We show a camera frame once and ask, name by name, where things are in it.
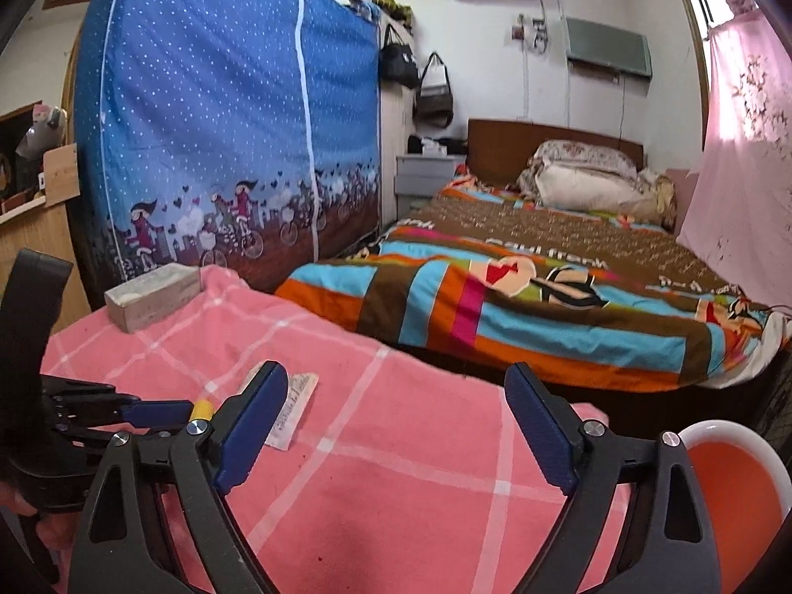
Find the white wall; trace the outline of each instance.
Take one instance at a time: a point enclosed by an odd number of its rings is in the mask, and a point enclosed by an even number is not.
[[[63,78],[87,3],[41,9],[37,0],[0,54],[0,115],[42,100],[60,105]]]
[[[652,169],[688,169],[702,155],[701,89],[682,0],[629,0],[635,30],[652,54],[654,76],[641,140]]]
[[[517,15],[541,15],[537,0],[397,0],[415,15],[419,62],[436,50],[446,61],[455,98],[447,133],[466,134],[467,118],[529,119],[619,135],[623,85],[567,77],[559,5],[565,15],[632,29],[629,0],[543,0],[550,45],[528,54],[528,97],[521,45],[510,38]],[[626,84],[623,137],[644,132],[645,87]]]

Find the colorful bedspread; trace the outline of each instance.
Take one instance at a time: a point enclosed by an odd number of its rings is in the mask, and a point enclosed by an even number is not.
[[[391,345],[618,391],[739,383],[784,331],[661,228],[537,208],[472,176],[277,294]]]
[[[231,271],[202,275],[203,293],[133,335],[104,310],[58,333],[44,371],[147,399],[208,396],[215,405],[263,359],[317,373],[290,448],[265,446],[228,497],[279,591],[510,593],[564,497],[542,478],[502,389],[345,333],[251,291]],[[604,418],[591,405],[576,408],[584,419]],[[626,486],[616,492],[584,589],[607,572],[628,494]],[[213,591],[169,496],[187,575]]]

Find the handbag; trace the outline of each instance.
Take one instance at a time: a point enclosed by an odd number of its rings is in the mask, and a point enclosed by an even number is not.
[[[421,87],[415,96],[413,120],[445,129],[454,119],[454,95],[450,90],[448,69],[437,53],[429,56]]]
[[[392,24],[385,29],[385,42],[379,51],[379,79],[398,82],[407,89],[415,89],[421,84],[413,50],[404,43]]]

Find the wooden headboard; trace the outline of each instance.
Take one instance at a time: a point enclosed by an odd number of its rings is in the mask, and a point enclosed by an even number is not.
[[[553,139],[612,147],[627,154],[639,170],[643,168],[643,146],[635,142],[566,127],[477,118],[467,122],[467,167],[485,183],[514,183],[537,148]]]

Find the human hand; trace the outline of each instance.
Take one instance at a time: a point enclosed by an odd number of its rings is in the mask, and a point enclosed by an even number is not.
[[[35,515],[35,507],[25,502],[25,498],[11,486],[0,482],[0,506],[8,507],[17,515]],[[78,513],[69,514],[43,514],[36,525],[36,532],[46,548],[61,551],[69,548],[77,532],[80,519]]]

